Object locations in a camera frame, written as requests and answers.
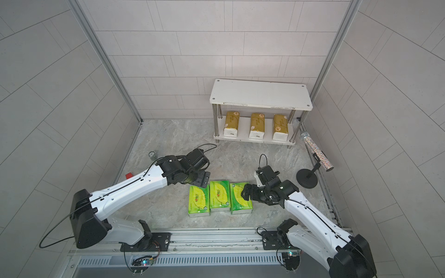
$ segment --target white shelf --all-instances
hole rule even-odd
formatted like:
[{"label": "white shelf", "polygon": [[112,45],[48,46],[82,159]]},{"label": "white shelf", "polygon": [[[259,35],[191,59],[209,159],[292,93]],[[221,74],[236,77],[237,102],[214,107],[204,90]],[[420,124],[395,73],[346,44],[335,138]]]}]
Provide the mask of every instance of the white shelf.
[{"label": "white shelf", "polygon": [[306,85],[216,79],[210,103],[248,107],[312,110]]},{"label": "white shelf", "polygon": [[251,127],[250,117],[239,117],[238,136],[237,137],[224,136],[224,124],[225,123],[226,123],[226,116],[223,116],[222,119],[218,119],[219,136],[218,137],[213,136],[214,139],[242,141],[242,142],[254,142],[254,143],[269,143],[269,144],[280,144],[280,145],[291,145],[291,146],[295,145],[295,143],[289,142],[289,139],[291,138],[292,134],[294,133],[294,129],[292,128],[291,124],[287,125],[287,129],[289,131],[287,140],[286,141],[278,141],[278,140],[272,140],[273,119],[264,119],[264,129],[265,130],[264,130],[263,139],[249,138],[249,132],[250,132],[250,127]]}]

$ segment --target sparkly microphone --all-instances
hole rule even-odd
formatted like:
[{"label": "sparkly microphone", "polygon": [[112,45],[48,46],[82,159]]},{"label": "sparkly microphone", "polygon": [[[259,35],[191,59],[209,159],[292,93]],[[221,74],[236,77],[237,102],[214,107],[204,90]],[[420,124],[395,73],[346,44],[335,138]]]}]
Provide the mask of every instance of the sparkly microphone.
[{"label": "sparkly microphone", "polygon": [[309,133],[303,132],[300,134],[300,139],[304,141],[307,148],[311,150],[313,157],[317,161],[312,170],[301,169],[297,172],[297,181],[304,188],[314,188],[318,184],[318,178],[314,174],[316,170],[322,165],[326,172],[334,169],[332,164],[329,162],[327,157],[324,155],[323,151],[315,144]]}]

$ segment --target robotic arm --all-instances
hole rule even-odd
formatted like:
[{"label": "robotic arm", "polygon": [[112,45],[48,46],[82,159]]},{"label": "robotic arm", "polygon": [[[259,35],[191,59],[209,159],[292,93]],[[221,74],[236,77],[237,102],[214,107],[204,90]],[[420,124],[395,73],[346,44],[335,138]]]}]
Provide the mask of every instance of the robotic arm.
[{"label": "robotic arm", "polygon": [[185,156],[160,158],[155,166],[152,164],[153,167],[114,186],[93,193],[85,189],[76,192],[70,221],[77,248],[98,242],[125,242],[136,245],[138,250],[149,248],[152,234],[145,221],[131,222],[110,215],[142,195],[170,184],[180,182],[206,188],[209,164],[203,150],[194,149]]},{"label": "robotic arm", "polygon": [[292,219],[284,221],[277,228],[279,243],[306,252],[329,271],[331,278],[372,278],[376,267],[368,242],[332,223],[297,186],[289,180],[281,182],[278,174],[268,165],[258,168],[257,185],[245,185],[241,195],[246,201],[250,198],[267,205],[280,205],[305,225],[306,228]]}]

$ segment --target metal vent grille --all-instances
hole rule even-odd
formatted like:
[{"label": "metal vent grille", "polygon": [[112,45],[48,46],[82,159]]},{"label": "metal vent grille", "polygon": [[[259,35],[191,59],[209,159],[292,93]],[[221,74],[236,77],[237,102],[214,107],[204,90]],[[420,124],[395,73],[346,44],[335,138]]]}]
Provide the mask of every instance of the metal vent grille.
[{"label": "metal vent grille", "polygon": [[86,256],[79,261],[80,266],[102,266],[108,265],[110,256]]},{"label": "metal vent grille", "polygon": [[275,253],[265,254],[176,254],[160,256],[153,266],[275,265]]}]

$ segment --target green tissue pack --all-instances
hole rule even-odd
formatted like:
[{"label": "green tissue pack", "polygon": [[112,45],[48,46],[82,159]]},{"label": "green tissue pack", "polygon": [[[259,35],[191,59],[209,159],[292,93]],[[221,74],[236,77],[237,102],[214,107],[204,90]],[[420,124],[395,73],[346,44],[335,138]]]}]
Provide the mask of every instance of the green tissue pack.
[{"label": "green tissue pack", "polygon": [[189,216],[206,216],[210,215],[210,195],[209,186],[201,188],[190,186],[189,193]]},{"label": "green tissue pack", "polygon": [[210,210],[230,210],[229,181],[210,181]]},{"label": "green tissue pack", "polygon": [[247,182],[238,182],[230,184],[230,199],[232,202],[232,214],[249,214],[252,213],[252,200],[244,200],[241,192]]}]

